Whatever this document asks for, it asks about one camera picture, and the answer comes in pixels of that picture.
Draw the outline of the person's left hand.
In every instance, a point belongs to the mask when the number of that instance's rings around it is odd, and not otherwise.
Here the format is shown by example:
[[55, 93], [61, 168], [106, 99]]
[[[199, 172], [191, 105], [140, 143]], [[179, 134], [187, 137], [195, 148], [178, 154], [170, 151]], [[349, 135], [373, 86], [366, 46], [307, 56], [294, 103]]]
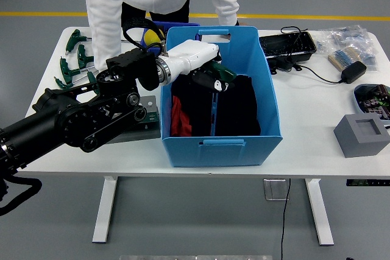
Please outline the person's left hand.
[[[248, 23], [242, 22], [242, 21], [237, 21], [236, 26], [247, 26]], [[231, 35], [220, 35], [219, 38], [221, 39], [221, 42], [229, 42], [231, 40]]]

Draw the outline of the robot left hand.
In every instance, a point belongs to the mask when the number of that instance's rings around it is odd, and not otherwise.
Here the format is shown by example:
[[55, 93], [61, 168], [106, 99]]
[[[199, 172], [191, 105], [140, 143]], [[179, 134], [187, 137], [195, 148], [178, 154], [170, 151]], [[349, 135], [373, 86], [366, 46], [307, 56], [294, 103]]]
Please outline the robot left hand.
[[165, 70], [162, 84], [170, 84], [180, 75], [213, 92], [219, 93], [234, 87], [236, 74], [221, 65], [219, 46], [198, 40], [186, 40], [167, 51], [160, 58]]

